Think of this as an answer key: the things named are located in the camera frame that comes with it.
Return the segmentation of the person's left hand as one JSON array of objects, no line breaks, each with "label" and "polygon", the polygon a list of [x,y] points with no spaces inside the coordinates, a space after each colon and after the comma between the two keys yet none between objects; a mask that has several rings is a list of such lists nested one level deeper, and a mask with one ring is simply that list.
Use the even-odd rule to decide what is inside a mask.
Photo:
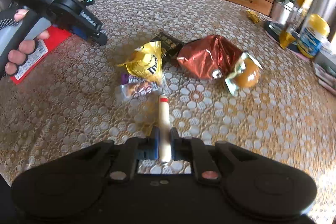
[{"label": "person's left hand", "polygon": [[38,40],[50,38],[50,21],[27,9],[1,11],[1,76],[12,76],[33,53]]}]

